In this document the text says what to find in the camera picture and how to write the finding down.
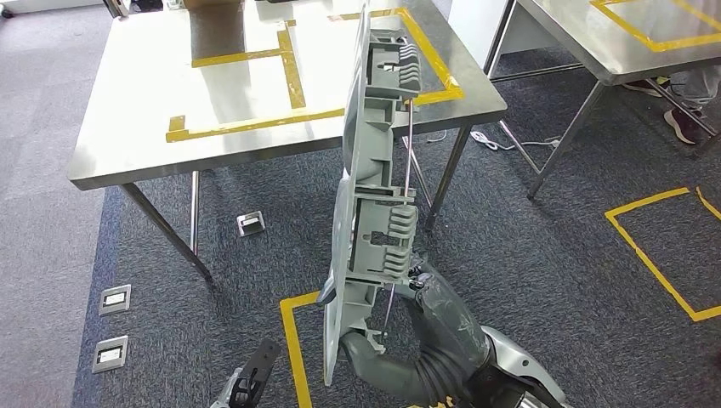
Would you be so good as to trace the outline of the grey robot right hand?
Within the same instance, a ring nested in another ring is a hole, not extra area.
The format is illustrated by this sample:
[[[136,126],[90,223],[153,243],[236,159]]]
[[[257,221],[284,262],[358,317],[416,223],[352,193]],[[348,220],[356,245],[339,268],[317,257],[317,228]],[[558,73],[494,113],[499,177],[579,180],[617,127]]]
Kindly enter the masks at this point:
[[[410,271],[403,294],[419,343],[412,361],[377,354],[356,331],[340,338],[353,373],[396,398],[434,405],[446,397],[468,395],[467,383],[490,358],[491,347],[478,321],[447,279],[427,260]]]

